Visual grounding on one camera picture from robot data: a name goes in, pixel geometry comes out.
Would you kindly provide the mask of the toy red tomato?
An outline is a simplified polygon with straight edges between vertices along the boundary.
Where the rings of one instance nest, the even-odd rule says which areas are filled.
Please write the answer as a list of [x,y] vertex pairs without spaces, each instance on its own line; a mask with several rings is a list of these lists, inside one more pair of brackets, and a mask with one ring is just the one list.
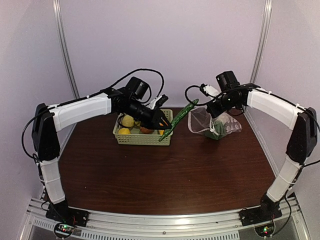
[[153,129],[148,129],[148,128],[142,127],[142,126],[139,128],[139,130],[142,134],[146,134],[146,135],[152,134],[154,132]]

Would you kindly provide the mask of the green plastic basket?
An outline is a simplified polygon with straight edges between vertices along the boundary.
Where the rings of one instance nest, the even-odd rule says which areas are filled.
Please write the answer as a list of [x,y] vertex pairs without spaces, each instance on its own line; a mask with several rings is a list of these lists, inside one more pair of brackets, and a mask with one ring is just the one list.
[[123,113],[120,113],[116,119],[113,135],[119,145],[137,145],[137,146],[169,146],[171,142],[171,136],[173,131],[165,137],[162,141],[159,139],[162,137],[159,130],[154,130],[150,134],[144,134],[140,131],[140,125],[134,124],[133,127],[129,128],[130,134],[120,134],[119,130],[121,126]]

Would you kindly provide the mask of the toy bok choy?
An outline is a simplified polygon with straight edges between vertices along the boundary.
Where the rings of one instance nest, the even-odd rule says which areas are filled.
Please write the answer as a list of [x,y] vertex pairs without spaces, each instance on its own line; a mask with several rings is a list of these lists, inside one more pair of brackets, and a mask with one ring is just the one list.
[[204,132],[204,136],[213,140],[219,140],[227,135],[225,125],[220,121],[216,120],[211,125],[209,130]]

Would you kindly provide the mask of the toy potato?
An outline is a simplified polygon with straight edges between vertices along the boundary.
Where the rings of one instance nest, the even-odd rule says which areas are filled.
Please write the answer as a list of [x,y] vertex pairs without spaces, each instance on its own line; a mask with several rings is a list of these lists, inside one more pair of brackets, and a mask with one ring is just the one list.
[[126,128],[132,128],[135,125],[135,121],[132,116],[125,115],[121,120],[121,124]]

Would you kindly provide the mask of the clear zip top bag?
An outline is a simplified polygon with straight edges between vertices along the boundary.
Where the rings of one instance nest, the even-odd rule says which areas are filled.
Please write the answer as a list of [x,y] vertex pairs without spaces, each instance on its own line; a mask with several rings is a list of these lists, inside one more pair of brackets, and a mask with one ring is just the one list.
[[188,113],[188,129],[193,134],[203,135],[213,140],[219,140],[232,133],[242,131],[242,125],[228,113],[222,113],[216,118],[207,112],[205,107],[198,107]]

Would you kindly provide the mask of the toy cucumber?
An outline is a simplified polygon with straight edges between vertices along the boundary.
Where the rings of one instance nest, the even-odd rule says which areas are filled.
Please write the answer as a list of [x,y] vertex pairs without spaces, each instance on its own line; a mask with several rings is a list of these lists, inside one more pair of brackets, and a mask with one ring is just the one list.
[[198,104],[199,99],[196,98],[192,100],[188,105],[186,105],[171,121],[171,128],[166,129],[162,136],[159,138],[159,142],[164,141],[167,139],[173,132],[177,125],[181,122],[181,120]]

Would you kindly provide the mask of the toy yellow lemon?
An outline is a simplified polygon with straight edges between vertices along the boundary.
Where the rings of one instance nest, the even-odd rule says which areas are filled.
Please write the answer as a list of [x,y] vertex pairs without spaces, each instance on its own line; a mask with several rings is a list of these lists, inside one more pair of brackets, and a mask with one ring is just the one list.
[[129,128],[120,128],[117,133],[119,135],[130,135],[131,131]]

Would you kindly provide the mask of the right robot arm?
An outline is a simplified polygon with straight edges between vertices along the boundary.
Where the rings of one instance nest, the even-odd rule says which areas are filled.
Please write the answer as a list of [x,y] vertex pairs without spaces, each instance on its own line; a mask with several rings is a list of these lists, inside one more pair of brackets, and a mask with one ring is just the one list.
[[201,92],[211,97],[206,103],[206,110],[212,118],[233,108],[249,107],[269,115],[291,130],[284,163],[256,210],[258,219],[266,221],[274,215],[280,201],[296,183],[305,161],[317,145],[319,125],[316,110],[294,104],[254,83],[240,84],[232,71],[217,75],[216,80],[219,90],[207,84],[200,86]]

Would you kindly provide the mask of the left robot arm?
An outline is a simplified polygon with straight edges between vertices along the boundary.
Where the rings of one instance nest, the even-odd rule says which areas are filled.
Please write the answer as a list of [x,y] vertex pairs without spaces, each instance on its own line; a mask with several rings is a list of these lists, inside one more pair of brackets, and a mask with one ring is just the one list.
[[31,131],[35,159],[40,166],[50,209],[61,222],[69,221],[72,211],[61,183],[61,148],[57,133],[79,122],[113,113],[127,114],[149,130],[170,129],[172,125],[161,110],[162,104],[168,100],[166,95],[158,96],[150,106],[140,102],[148,88],[146,82],[132,77],[119,89],[108,87],[80,99],[51,106],[41,103],[36,107]]

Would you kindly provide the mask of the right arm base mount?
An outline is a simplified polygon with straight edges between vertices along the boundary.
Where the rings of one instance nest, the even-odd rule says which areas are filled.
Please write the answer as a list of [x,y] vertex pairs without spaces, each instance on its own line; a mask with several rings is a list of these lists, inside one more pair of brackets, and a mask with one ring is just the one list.
[[264,213],[260,206],[243,208],[238,212],[238,214],[243,227],[272,221],[283,215],[280,209],[276,209],[272,213]]

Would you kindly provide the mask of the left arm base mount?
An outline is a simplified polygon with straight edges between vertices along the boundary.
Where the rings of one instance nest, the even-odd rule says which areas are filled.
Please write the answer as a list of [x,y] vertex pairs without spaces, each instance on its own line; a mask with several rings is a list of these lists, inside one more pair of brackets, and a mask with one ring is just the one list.
[[89,212],[70,207],[58,209],[49,206],[45,217],[72,226],[86,227],[89,218]]

